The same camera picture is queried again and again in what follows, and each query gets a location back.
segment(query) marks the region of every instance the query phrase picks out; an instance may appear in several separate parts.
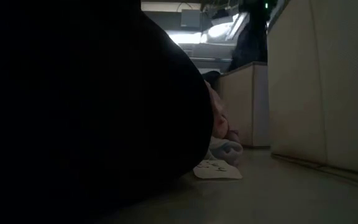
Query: wire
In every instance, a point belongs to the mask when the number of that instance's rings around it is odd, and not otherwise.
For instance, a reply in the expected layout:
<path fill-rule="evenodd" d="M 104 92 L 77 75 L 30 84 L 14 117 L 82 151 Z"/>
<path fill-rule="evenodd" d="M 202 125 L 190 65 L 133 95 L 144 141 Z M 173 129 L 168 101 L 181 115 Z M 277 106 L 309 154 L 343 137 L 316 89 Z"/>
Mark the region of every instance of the wire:
<path fill-rule="evenodd" d="M 179 7 L 180 7 L 183 3 L 185 3 L 185 4 L 188 5 L 188 6 L 190 6 L 190 8 L 193 9 L 193 7 L 192 7 L 190 4 L 188 4 L 187 2 L 181 2 L 181 3 L 179 4 L 178 8 L 177 8 L 177 12 L 178 12 L 178 10 L 179 10 Z"/>

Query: dark fabric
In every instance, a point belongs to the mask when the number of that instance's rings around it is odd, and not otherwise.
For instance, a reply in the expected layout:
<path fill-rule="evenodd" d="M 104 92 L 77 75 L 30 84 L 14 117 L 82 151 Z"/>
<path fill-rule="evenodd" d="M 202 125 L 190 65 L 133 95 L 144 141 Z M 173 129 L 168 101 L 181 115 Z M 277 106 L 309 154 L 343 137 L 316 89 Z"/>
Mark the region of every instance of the dark fabric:
<path fill-rule="evenodd" d="M 131 3 L 0 1 L 1 218 L 93 222 L 206 154 L 207 87 Z"/>
<path fill-rule="evenodd" d="M 210 71 L 201 75 L 203 76 L 204 80 L 211 85 L 212 89 L 216 90 L 216 82 L 221 76 L 221 73 L 217 71 Z"/>
<path fill-rule="evenodd" d="M 243 4 L 240 11 L 249 14 L 249 22 L 241 31 L 227 72 L 251 62 L 267 62 L 266 21 L 269 12 L 262 0 Z"/>

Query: white paper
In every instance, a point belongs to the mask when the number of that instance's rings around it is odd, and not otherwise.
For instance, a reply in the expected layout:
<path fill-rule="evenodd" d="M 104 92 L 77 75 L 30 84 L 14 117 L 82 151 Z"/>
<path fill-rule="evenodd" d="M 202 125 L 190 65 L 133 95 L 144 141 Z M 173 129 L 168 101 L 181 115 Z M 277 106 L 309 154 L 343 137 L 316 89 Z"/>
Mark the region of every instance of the white paper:
<path fill-rule="evenodd" d="M 203 160 L 193 169 L 201 179 L 242 179 L 240 171 L 225 161 Z"/>

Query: light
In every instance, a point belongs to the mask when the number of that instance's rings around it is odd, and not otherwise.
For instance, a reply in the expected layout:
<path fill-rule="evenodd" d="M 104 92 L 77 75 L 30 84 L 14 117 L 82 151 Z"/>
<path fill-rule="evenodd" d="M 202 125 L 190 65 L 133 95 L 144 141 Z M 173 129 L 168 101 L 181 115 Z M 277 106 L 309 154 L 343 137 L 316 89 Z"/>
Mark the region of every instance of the light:
<path fill-rule="evenodd" d="M 234 16 L 233 16 L 233 22 L 235 22 L 238 17 L 239 17 L 238 14 L 234 15 Z"/>
<path fill-rule="evenodd" d="M 234 24 L 233 29 L 231 30 L 231 33 L 228 35 L 227 39 L 232 39 L 234 37 L 234 35 L 237 33 L 237 31 L 239 30 L 242 21 L 246 18 L 246 14 L 242 13 L 240 15 L 240 17 L 238 18 L 238 21 Z"/>
<path fill-rule="evenodd" d="M 208 41 L 208 35 L 206 35 L 206 34 L 203 34 L 202 36 L 201 36 L 201 40 L 200 40 L 200 43 L 207 43 L 207 41 Z"/>
<path fill-rule="evenodd" d="M 219 37 L 221 35 L 224 35 L 227 31 L 229 31 L 232 25 L 233 22 L 227 22 L 216 26 L 212 26 L 209 29 L 208 34 L 214 38 Z"/>
<path fill-rule="evenodd" d="M 176 44 L 199 44 L 201 40 L 201 33 L 195 34 L 170 34 L 169 37 Z"/>

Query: gray floor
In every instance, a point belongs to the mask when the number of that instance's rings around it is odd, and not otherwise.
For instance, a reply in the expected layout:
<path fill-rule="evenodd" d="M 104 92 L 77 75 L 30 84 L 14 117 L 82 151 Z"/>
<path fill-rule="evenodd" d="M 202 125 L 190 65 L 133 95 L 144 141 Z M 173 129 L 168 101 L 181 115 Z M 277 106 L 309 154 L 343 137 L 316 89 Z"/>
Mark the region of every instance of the gray floor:
<path fill-rule="evenodd" d="M 242 180 L 188 174 L 159 197 L 101 223 L 358 223 L 358 185 L 246 151 Z"/>

